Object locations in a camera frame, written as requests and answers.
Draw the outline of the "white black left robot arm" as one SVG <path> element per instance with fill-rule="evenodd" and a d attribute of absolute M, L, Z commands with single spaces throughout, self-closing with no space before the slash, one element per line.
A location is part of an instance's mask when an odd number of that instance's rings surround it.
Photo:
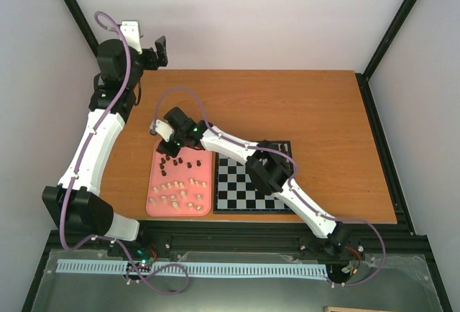
<path fill-rule="evenodd" d="M 149 237 L 139 231 L 136 219 L 118 215 L 99 195 L 114 143 L 139 103 L 134 89 L 143 72 L 168 64 L 166 39 L 160 37 L 154 47 L 141 50 L 120 39 L 106 40 L 97 48 L 96 61 L 100 72 L 93 80 L 77 152 L 58 184 L 45 187 L 42 201 L 58 228 L 124 240 L 125 249 L 138 257 L 148 251 Z"/>

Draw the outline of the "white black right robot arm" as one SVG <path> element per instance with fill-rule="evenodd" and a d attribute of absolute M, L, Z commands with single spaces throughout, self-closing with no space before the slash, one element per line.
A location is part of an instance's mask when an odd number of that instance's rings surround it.
<path fill-rule="evenodd" d="M 149 130 L 162 138 L 157 151 L 170 157 L 177 157 L 187 147 L 208 150 L 240 163 L 259 192 L 289 206 L 313 235 L 322 240 L 321 251 L 325 256 L 338 259 L 344 251 L 349 238 L 347 228 L 298 185 L 295 181 L 298 166 L 273 143 L 240 139 L 205 119 L 195 122 L 178 107 L 168 111 L 163 120 L 153 120 Z"/>

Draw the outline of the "pink plastic tray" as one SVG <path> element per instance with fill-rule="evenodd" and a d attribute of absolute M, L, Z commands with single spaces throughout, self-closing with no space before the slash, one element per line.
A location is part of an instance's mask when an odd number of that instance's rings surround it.
<path fill-rule="evenodd" d="M 154 152 L 146 212 L 154 218 L 200 218 L 211 211 L 213 154 L 182 148 L 176 158 Z M 176 201 L 180 210 L 175 211 Z"/>

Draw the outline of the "black white chessboard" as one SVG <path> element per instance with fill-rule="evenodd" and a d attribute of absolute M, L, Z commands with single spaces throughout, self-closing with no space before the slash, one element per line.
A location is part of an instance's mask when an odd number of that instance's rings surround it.
<path fill-rule="evenodd" d="M 245 166 L 225 155 L 215 154 L 215 214 L 294 214 L 282 201 L 259 192 Z"/>

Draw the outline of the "black aluminium frame post left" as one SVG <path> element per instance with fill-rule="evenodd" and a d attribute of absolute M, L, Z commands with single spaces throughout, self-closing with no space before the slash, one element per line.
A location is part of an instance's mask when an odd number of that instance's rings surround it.
<path fill-rule="evenodd" d="M 86 41 L 86 44 L 92 52 L 94 58 L 96 58 L 98 53 L 99 42 L 96 39 L 96 36 L 93 30 L 91 29 L 91 26 L 78 3 L 78 0 L 63 0 L 63 2 L 65 3 L 68 11 L 70 12 L 70 15 L 73 18 L 75 24 L 79 28 L 80 33 Z"/>

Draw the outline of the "black aluminium frame post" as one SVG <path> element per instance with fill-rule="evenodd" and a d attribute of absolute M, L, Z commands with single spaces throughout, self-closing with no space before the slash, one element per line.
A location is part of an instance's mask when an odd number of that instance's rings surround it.
<path fill-rule="evenodd" d="M 404 25 L 417 1 L 418 0 L 402 0 L 402 3 L 396 11 L 392 21 L 390 22 L 387 30 L 380 40 L 366 68 L 364 69 L 364 72 L 362 73 L 366 82 L 371 80 L 379 64 L 382 62 L 383 57 L 389 50 L 393 40 L 396 38 L 398 32 Z"/>
<path fill-rule="evenodd" d="M 91 29 L 91 26 L 78 3 L 78 0 L 63 0 L 63 2 L 65 3 L 68 11 L 70 12 L 70 15 L 73 18 L 75 24 L 79 28 L 80 33 L 86 41 L 86 44 L 92 52 L 94 58 L 96 58 L 98 53 L 99 42 L 96 39 L 96 36 L 93 30 Z"/>

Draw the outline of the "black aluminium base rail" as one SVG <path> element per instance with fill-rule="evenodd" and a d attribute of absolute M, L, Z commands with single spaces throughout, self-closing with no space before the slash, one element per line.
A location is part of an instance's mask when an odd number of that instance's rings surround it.
<path fill-rule="evenodd" d="M 422 255 L 427 260 L 434 256 L 427 237 L 410 232 L 404 225 L 379 225 L 375 231 L 363 224 L 349 225 L 350 249 L 363 247 L 363 257 L 378 258 L 387 255 Z M 329 257 L 304 224 L 145 221 L 139 242 L 126 242 L 130 254 L 152 247 L 160 258 L 176 261 L 187 252 L 248 252 L 287 254 L 295 259 L 339 263 L 351 260 L 350 250 L 339 257 Z"/>

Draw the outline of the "black side frame rail right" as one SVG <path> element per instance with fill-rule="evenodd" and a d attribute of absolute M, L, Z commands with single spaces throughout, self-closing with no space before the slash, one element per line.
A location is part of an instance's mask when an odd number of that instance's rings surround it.
<path fill-rule="evenodd" d="M 385 132 L 380 121 L 380 116 L 378 114 L 369 83 L 361 73 L 356 73 L 355 76 L 374 138 L 374 143 L 377 148 L 377 154 L 379 156 L 380 165 L 382 166 L 387 189 L 397 217 L 397 223 L 402 224 L 408 232 L 414 233 L 415 229 L 410 217 L 408 205 L 405 201 L 400 179 L 397 175 L 395 164 L 392 159 L 390 148 L 387 143 Z"/>

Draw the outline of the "black aluminium frame post right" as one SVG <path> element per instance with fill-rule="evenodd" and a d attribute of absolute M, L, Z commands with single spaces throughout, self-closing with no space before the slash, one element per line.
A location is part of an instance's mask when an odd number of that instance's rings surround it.
<path fill-rule="evenodd" d="M 364 72 L 362 73 L 366 82 L 371 80 L 379 64 L 382 62 L 383 57 L 389 50 L 393 40 L 396 38 L 398 32 L 404 25 L 417 1 L 418 0 L 402 0 L 402 3 L 396 11 L 392 21 L 390 22 L 387 30 L 380 40 L 366 68 L 364 69 Z"/>

